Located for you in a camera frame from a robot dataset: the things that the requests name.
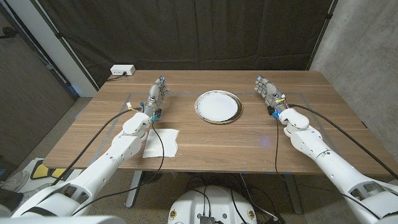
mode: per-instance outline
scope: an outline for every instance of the white plate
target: white plate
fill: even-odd
[[[239,98],[223,90],[208,91],[200,95],[195,102],[195,110],[199,117],[213,124],[226,124],[236,120],[242,109]]]

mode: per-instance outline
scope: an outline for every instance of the wooden table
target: wooden table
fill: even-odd
[[[254,91],[258,75],[268,78],[287,97],[288,103],[310,107],[323,114],[352,135],[363,146],[395,172],[393,157],[365,127],[354,111],[319,72],[293,71],[156,71],[139,70],[131,77],[107,82],[71,125],[44,160],[51,168],[67,167],[86,146],[102,125],[125,110],[125,102],[139,106],[146,101],[155,79],[164,75],[171,93],[165,97],[162,117],[155,128],[180,130],[178,151],[174,158],[165,158],[163,171],[171,172],[248,172],[274,173],[277,127],[267,114],[264,99]],[[226,125],[210,124],[199,118],[194,109],[199,95],[210,90],[234,93],[243,104],[238,120]],[[325,142],[360,172],[367,175],[388,174],[358,146],[321,118],[296,109],[307,116],[310,124],[323,135]],[[122,115],[111,123],[76,163],[85,168],[90,161],[110,147],[112,138],[133,114]],[[279,128],[277,168],[281,173],[323,174],[307,156],[298,152]],[[143,159],[141,151],[121,168],[157,170],[161,158]]]

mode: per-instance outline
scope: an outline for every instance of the power strip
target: power strip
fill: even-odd
[[[111,68],[112,75],[123,75],[126,72],[126,75],[132,75],[136,71],[134,65],[113,65]]]

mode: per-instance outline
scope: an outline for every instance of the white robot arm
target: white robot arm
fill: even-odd
[[[146,139],[146,128],[161,115],[165,93],[168,91],[165,78],[161,76],[150,88],[150,93],[141,113],[136,113],[123,124],[111,147],[77,178],[41,190],[26,201],[15,213],[15,217],[58,216],[68,217],[88,213],[98,192],[108,182],[118,167],[135,155]]]
[[[275,109],[274,117],[286,125],[284,133],[293,147],[316,162],[336,188],[351,197],[345,200],[361,223],[377,223],[398,213],[398,186],[366,177],[330,149],[319,131],[309,125],[308,118],[289,108],[285,96],[269,80],[260,76],[256,85],[255,90]]]

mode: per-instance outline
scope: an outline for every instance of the gray wall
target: gray wall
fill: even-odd
[[[310,69],[398,161],[398,1],[339,0]]]

